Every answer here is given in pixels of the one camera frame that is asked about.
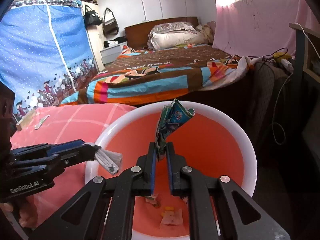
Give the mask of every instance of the small paper scrap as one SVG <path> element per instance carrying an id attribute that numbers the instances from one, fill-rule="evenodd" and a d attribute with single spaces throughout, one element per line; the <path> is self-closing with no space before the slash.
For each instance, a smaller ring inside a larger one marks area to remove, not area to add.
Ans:
<path id="1" fill-rule="evenodd" d="M 186 205 L 188 205 L 188 197 L 184 197 L 182 200 Z"/>
<path id="2" fill-rule="evenodd" d="M 194 116 L 194 109 L 185 109 L 177 99 L 163 108 L 156 129 L 155 141 L 158 160 L 162 160 L 166 155 L 167 137 Z"/>
<path id="3" fill-rule="evenodd" d="M 163 218 L 161 220 L 161 224 L 164 225 L 182 225 L 182 209 L 180 208 L 178 211 L 170 211 L 166 210 L 163 214 Z"/>
<path id="4" fill-rule="evenodd" d="M 40 126 L 43 124 L 43 122 L 49 117 L 50 115 L 47 114 L 45 117 L 41 118 L 39 123 L 35 125 L 35 130 L 38 130 Z"/>
<path id="5" fill-rule="evenodd" d="M 174 211 L 174 207 L 165 207 L 164 210 L 167 210 L 167 211 Z"/>
<path id="6" fill-rule="evenodd" d="M 160 207 L 160 202 L 157 200 L 158 194 L 152 194 L 151 196 L 144 197 L 147 203 L 150 203 L 155 208 Z"/>

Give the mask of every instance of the pillow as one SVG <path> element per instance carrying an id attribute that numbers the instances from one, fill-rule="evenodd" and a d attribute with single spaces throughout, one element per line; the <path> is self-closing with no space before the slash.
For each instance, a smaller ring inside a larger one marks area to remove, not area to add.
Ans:
<path id="1" fill-rule="evenodd" d="M 189 33 L 194 33 L 197 34 L 197 31 L 193 28 L 192 24 L 189 22 L 174 22 L 174 23 L 163 23 L 156 25 L 152 28 L 148 35 L 148 47 L 150 49 L 153 49 L 153 45 L 150 42 L 152 39 L 153 35 L 155 34 L 162 34 L 162 33 L 169 33 L 169 32 L 177 32 L 177 31 L 187 31 Z"/>
<path id="2" fill-rule="evenodd" d="M 188 31 L 178 31 L 154 34 L 149 40 L 155 50 L 168 49 L 182 44 L 206 44 L 208 41 L 200 32 L 191 33 Z"/>

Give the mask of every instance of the bedside cabinet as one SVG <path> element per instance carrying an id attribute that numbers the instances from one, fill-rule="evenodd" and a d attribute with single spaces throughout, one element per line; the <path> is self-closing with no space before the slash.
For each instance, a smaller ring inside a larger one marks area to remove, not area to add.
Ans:
<path id="1" fill-rule="evenodd" d="M 122 48 L 124 45 L 127 45 L 126 42 L 111 46 L 109 48 L 103 49 L 100 51 L 102 56 L 102 63 L 108 64 L 116 60 L 116 58 L 121 54 Z"/>

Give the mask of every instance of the colorful bedspread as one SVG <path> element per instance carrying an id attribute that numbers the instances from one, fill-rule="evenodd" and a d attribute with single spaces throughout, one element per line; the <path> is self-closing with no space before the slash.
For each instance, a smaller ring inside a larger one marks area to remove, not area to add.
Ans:
<path id="1" fill-rule="evenodd" d="M 234 82 L 247 67 L 246 59 L 208 45 L 158 51 L 124 47 L 115 62 L 95 76 L 86 88 L 65 98 L 62 104 L 140 105 L 168 100 Z"/>

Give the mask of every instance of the silver screw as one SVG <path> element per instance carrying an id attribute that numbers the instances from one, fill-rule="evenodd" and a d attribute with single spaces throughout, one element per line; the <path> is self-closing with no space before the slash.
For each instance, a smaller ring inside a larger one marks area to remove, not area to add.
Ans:
<path id="1" fill-rule="evenodd" d="M 226 175 L 223 175 L 220 177 L 220 180 L 224 183 L 228 183 L 230 181 L 230 178 Z"/>
<path id="2" fill-rule="evenodd" d="M 182 171 L 185 172 L 185 173 L 189 173 L 189 172 L 192 171 L 192 168 L 189 167 L 189 166 L 184 166 L 184 167 L 182 168 Z"/>
<path id="3" fill-rule="evenodd" d="M 103 181 L 103 177 L 101 177 L 101 176 L 95 176 L 93 178 L 94 183 L 101 183 L 102 181 Z"/>
<path id="4" fill-rule="evenodd" d="M 131 171 L 132 171 L 132 172 L 139 172 L 139 171 L 141 171 L 141 168 L 140 168 L 139 166 L 133 166 L 133 167 L 131 168 Z"/>

